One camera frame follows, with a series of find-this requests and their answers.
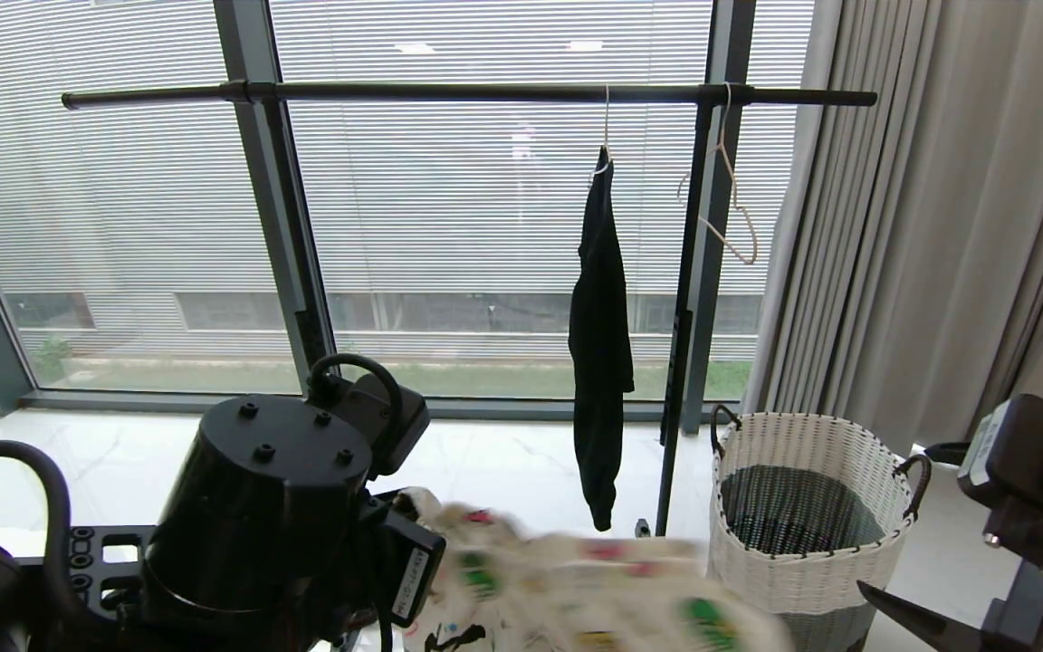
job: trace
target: grass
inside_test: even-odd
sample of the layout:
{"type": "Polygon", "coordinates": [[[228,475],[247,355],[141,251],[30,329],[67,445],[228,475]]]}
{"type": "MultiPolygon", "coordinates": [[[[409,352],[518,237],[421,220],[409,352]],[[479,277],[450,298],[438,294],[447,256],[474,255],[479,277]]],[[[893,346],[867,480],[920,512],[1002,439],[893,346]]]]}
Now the grass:
{"type": "MultiPolygon", "coordinates": [[[[426,395],[573,397],[574,370],[567,364],[389,363],[389,371],[407,388],[426,395]]],[[[746,387],[750,362],[712,362],[706,397],[738,397],[746,387]]],[[[60,387],[134,389],[134,391],[297,393],[295,367],[285,363],[243,363],[211,367],[163,362],[146,366],[92,367],[94,379],[58,383],[60,387]]],[[[660,401],[666,387],[665,364],[638,364],[629,400],[660,401]]]]}

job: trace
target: white hanger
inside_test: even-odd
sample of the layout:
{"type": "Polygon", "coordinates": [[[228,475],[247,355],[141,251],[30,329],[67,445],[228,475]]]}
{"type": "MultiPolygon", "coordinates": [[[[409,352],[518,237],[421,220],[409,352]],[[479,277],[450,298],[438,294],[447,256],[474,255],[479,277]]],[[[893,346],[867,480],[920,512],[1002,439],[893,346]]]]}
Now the white hanger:
{"type": "Polygon", "coordinates": [[[609,169],[609,165],[614,162],[611,156],[609,156],[609,84],[606,86],[606,114],[601,123],[601,149],[606,152],[606,162],[603,166],[595,170],[595,173],[590,174],[590,177],[598,176],[601,173],[606,172],[609,169]]]}
{"type": "MultiPolygon", "coordinates": [[[[730,154],[727,153],[727,124],[725,124],[725,117],[727,117],[727,112],[730,111],[731,106],[731,86],[730,82],[727,81],[724,82],[724,86],[727,86],[727,106],[724,106],[724,111],[722,111],[719,115],[719,143],[712,148],[707,149],[707,154],[711,154],[713,152],[719,152],[720,154],[722,154],[721,158],[722,160],[724,160],[724,166],[727,167],[727,174],[729,174],[731,177],[731,207],[734,210],[742,212],[743,219],[746,220],[746,227],[748,227],[748,231],[751,233],[751,256],[749,258],[743,256],[742,252],[739,252],[739,250],[737,250],[735,246],[733,246],[733,244],[728,243],[727,238],[725,238],[724,235],[720,234],[719,230],[715,228],[715,225],[713,225],[713,223],[707,222],[706,218],[703,218],[703,216],[701,215],[699,216],[699,222],[704,223],[704,225],[706,225],[707,228],[710,230],[711,234],[715,235],[715,237],[719,238],[720,241],[722,241],[722,244],[724,244],[725,247],[730,249],[731,255],[739,259],[742,264],[754,264],[758,260],[758,234],[754,230],[754,222],[751,220],[750,212],[748,212],[748,210],[746,210],[745,207],[741,206],[741,203],[737,202],[737,180],[735,178],[735,166],[731,165],[731,156],[730,154]]],[[[683,198],[683,184],[686,183],[687,178],[690,178],[689,170],[686,174],[683,174],[683,178],[679,180],[678,189],[675,189],[675,198],[679,199],[679,201],[681,201],[683,198]]]]}

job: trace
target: black garment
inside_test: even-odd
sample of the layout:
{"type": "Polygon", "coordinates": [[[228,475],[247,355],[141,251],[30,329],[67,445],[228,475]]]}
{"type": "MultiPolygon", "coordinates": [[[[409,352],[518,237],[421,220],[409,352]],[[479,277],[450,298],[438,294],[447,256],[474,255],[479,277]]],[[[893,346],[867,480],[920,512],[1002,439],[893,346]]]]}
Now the black garment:
{"type": "MultiPolygon", "coordinates": [[[[598,166],[608,153],[598,154],[598,166]]],[[[634,391],[634,363],[626,322],[626,273],[617,246],[609,187],[614,166],[595,175],[586,199],[579,261],[582,275],[571,299],[574,358],[574,451],[595,528],[609,529],[614,478],[622,462],[622,393],[634,391]]]]}

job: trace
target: curtain fold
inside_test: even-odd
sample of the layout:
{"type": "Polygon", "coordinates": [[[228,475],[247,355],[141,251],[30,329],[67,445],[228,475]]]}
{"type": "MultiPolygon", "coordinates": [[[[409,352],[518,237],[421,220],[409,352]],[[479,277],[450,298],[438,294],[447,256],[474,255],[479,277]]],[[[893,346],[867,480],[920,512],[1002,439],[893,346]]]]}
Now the curtain fold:
{"type": "Polygon", "coordinates": [[[1043,335],[1043,3],[819,3],[748,411],[955,440],[1043,335]]]}

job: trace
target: bolt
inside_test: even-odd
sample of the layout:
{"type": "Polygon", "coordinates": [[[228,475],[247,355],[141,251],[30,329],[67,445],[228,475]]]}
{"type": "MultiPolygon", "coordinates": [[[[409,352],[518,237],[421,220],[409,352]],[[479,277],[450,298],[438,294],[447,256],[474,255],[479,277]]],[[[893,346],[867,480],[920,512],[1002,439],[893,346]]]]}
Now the bolt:
{"type": "Polygon", "coordinates": [[[271,461],[273,455],[276,455],[276,450],[274,450],[271,445],[266,444],[266,442],[262,442],[262,444],[257,446],[256,451],[252,451],[251,457],[252,459],[256,459],[257,462],[269,462],[271,461]]]}

